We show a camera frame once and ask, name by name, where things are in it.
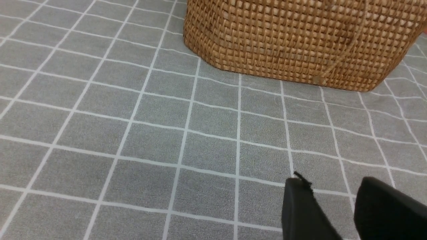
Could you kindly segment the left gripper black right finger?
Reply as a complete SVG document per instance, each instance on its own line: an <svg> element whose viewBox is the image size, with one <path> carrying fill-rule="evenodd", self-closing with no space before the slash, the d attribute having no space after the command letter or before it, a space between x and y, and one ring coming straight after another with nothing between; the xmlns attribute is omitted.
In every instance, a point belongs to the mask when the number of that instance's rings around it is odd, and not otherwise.
<svg viewBox="0 0 427 240"><path fill-rule="evenodd" d="M379 179L364 177L354 223L362 240L425 240L427 207Z"/></svg>

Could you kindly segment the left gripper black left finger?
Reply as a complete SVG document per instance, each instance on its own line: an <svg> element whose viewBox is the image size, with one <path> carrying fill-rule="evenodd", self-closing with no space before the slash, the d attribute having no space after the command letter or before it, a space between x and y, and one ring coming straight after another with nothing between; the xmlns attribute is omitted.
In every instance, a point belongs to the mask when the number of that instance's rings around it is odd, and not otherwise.
<svg viewBox="0 0 427 240"><path fill-rule="evenodd" d="M284 240L341 240L314 196L312 183L300 173L285 182L282 206Z"/></svg>

